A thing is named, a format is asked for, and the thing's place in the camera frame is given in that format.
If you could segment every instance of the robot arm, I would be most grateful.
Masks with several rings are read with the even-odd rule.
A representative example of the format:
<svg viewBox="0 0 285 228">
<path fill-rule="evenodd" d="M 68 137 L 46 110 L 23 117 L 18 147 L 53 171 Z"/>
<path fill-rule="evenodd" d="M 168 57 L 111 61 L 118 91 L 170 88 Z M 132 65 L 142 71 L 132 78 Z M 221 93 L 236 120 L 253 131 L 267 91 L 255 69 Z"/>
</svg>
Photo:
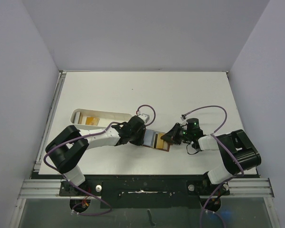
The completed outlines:
<svg viewBox="0 0 285 228">
<path fill-rule="evenodd" d="M 86 150 L 99 146 L 118 146 L 128 142 L 142 145 L 145 124 L 149 119 L 149 115 L 140 114 L 133 116 L 128 122 L 112 124 L 106 129 L 97 130 L 79 130 L 74 125 L 70 125 L 46 147 L 46 152 L 50 152 L 66 141 L 78 138 L 71 147 L 61 146 L 51 152 L 49 157 L 58 172 L 74 185 L 79 186 L 85 181 L 85 177 L 77 164 Z"/>
<path fill-rule="evenodd" d="M 213 185 L 220 184 L 240 172 L 222 145 L 232 153 L 243 170 L 261 164 L 259 152 L 243 130 L 216 136 L 216 140 L 212 135 L 204 135 L 197 118 L 187 119 L 185 124 L 176 123 L 161 139 L 170 144 L 188 143 L 197 151 L 219 151 L 223 164 L 205 173 L 206 180 Z"/>
</svg>

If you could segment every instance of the yellow object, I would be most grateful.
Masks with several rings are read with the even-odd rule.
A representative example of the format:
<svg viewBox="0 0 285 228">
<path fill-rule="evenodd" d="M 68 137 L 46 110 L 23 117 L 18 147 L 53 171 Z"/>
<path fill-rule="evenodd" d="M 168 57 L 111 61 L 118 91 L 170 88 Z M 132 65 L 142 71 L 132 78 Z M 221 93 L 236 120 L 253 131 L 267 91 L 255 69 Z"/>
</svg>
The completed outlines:
<svg viewBox="0 0 285 228">
<path fill-rule="evenodd" d="M 159 133 L 157 136 L 157 143 L 156 143 L 156 148 L 157 149 L 163 149 L 163 140 L 161 139 L 161 137 L 164 135 L 164 133 Z"/>
<path fill-rule="evenodd" d="M 87 117 L 85 124 L 86 125 L 93 125 L 93 126 L 97 126 L 99 122 L 99 118 L 98 117 Z"/>
</svg>

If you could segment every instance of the metal frame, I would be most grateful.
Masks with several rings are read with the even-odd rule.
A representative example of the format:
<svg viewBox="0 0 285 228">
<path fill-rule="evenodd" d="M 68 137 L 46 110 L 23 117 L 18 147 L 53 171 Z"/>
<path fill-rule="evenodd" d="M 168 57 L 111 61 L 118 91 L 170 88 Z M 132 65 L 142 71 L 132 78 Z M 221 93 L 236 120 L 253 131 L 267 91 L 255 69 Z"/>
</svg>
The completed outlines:
<svg viewBox="0 0 285 228">
<path fill-rule="evenodd" d="M 57 105 L 58 105 L 58 101 L 59 101 L 59 98 L 60 98 L 60 94 L 61 94 L 61 90 L 62 90 L 62 87 L 63 87 L 63 83 L 64 83 L 65 78 L 66 78 L 66 74 L 67 74 L 66 71 L 59 72 L 59 77 L 58 77 L 56 89 L 55 89 L 55 92 L 54 92 L 53 101 L 52 101 L 52 104 L 51 104 L 51 107 L 50 107 L 50 110 L 49 110 L 49 113 L 48 113 L 46 127 L 45 127 L 45 130 L 44 130 L 43 136 L 42 136 L 42 141 L 41 141 L 40 148 L 39 148 L 39 151 L 38 151 L 38 155 L 37 155 L 37 158 L 36 158 L 36 164 L 37 165 L 39 165 L 39 164 L 41 165 L 42 153 L 43 153 L 43 151 L 45 151 L 45 146 L 46 146 L 45 143 L 48 140 L 48 135 L 49 135 L 49 132 L 50 132 L 51 127 L 52 127 L 54 114 L 55 114 L 55 111 L 56 111 L 56 108 L 57 108 Z"/>
<path fill-rule="evenodd" d="M 61 182 L 65 180 L 24 180 L 19 199 L 83 199 L 84 196 L 59 196 Z M 228 182 L 228 198 L 272 198 L 274 196 L 268 178 L 233 179 Z"/>
<path fill-rule="evenodd" d="M 42 137 L 42 142 L 36 158 L 33 172 L 38 172 L 41 166 L 42 153 L 45 150 L 45 143 L 48 139 L 48 135 L 53 123 L 54 114 L 59 101 L 61 90 L 64 84 L 67 71 L 60 71 L 55 89 L 53 101 L 47 118 L 45 131 Z M 26 199 L 82 199 L 83 197 L 61 197 L 59 196 L 59 190 L 62 180 L 49 180 L 49 179 L 30 179 L 24 180 L 22 188 L 19 193 L 19 197 L 15 206 L 15 210 L 10 222 L 10 228 L 18 228 L 22 212 L 25 206 Z M 230 195 L 222 197 L 232 198 L 264 198 L 266 209 L 273 228 L 280 228 L 278 217 L 273 205 L 273 191 L 271 188 L 270 180 L 267 178 L 242 178 L 233 179 L 228 182 Z"/>
</svg>

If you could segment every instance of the screw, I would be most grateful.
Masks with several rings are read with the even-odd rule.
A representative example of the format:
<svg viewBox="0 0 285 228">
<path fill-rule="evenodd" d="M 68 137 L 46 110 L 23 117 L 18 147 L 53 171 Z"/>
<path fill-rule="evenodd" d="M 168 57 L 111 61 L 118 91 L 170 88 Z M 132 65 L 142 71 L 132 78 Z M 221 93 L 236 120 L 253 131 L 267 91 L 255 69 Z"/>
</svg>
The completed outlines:
<svg viewBox="0 0 285 228">
<path fill-rule="evenodd" d="M 189 191 L 194 191 L 194 185 L 193 184 L 189 185 L 188 189 L 189 189 Z"/>
<path fill-rule="evenodd" d="M 101 185 L 97 185 L 96 186 L 96 188 L 95 188 L 95 190 L 97 191 L 97 192 L 101 192 L 101 190 L 103 189 L 103 187 L 101 187 Z"/>
<path fill-rule="evenodd" d="M 229 186 L 228 186 L 227 184 L 223 184 L 223 189 L 224 189 L 225 191 L 228 191 L 228 190 L 229 190 Z"/>
</svg>

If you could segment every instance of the open box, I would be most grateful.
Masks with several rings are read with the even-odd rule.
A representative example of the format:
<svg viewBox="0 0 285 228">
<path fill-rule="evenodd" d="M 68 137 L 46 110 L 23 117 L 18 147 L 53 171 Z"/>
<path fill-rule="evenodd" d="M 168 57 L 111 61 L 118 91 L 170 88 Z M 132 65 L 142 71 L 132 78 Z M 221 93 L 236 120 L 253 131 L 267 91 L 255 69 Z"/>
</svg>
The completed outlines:
<svg viewBox="0 0 285 228">
<path fill-rule="evenodd" d="M 95 121 L 94 125 L 86 124 L 87 120 L 90 117 L 94 117 L 94 119 L 97 120 Z M 72 113 L 70 121 L 75 127 L 79 129 L 93 130 L 106 128 L 111 122 L 127 122 L 131 117 L 132 115 L 127 113 L 112 113 L 96 110 L 76 109 Z"/>
</svg>

